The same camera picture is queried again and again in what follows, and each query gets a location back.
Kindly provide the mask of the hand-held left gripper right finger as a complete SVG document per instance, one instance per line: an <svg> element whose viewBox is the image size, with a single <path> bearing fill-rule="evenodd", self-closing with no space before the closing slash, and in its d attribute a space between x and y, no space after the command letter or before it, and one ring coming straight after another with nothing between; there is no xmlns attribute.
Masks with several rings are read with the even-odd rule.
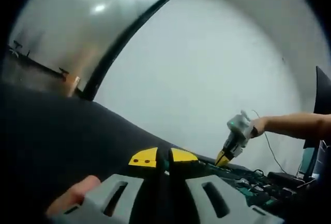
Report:
<svg viewBox="0 0 331 224"><path fill-rule="evenodd" d="M224 181L197 156L169 150L169 173L174 212L179 223L284 223Z"/></svg>

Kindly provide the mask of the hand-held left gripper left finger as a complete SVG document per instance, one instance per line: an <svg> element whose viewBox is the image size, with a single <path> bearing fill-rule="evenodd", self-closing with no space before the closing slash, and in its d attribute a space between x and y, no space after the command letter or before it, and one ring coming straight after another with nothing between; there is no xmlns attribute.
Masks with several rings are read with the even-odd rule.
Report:
<svg viewBox="0 0 331 224"><path fill-rule="evenodd" d="M135 223L151 210L158 176L156 147L134 154L128 164L90 190L81 204L48 217L51 223Z"/></svg>

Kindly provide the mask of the person's right hand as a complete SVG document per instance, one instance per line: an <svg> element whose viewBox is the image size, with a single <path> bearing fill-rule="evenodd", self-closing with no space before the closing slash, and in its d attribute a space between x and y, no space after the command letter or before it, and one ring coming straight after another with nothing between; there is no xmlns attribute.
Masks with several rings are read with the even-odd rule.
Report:
<svg viewBox="0 0 331 224"><path fill-rule="evenodd" d="M265 132L265 127L267 124L266 117L259 117L251 121L252 123L252 131L250 133L251 138L257 138Z"/></svg>

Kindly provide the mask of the person's left hand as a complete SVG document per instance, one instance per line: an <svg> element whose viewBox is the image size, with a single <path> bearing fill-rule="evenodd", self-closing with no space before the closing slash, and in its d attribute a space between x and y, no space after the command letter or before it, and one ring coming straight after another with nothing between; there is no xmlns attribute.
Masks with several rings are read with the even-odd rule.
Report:
<svg viewBox="0 0 331 224"><path fill-rule="evenodd" d="M48 217L54 216L72 205L81 204L85 195L95 187L99 186L101 181L94 175L89 175L80 182L72 185L66 192L55 199L46 211Z"/></svg>

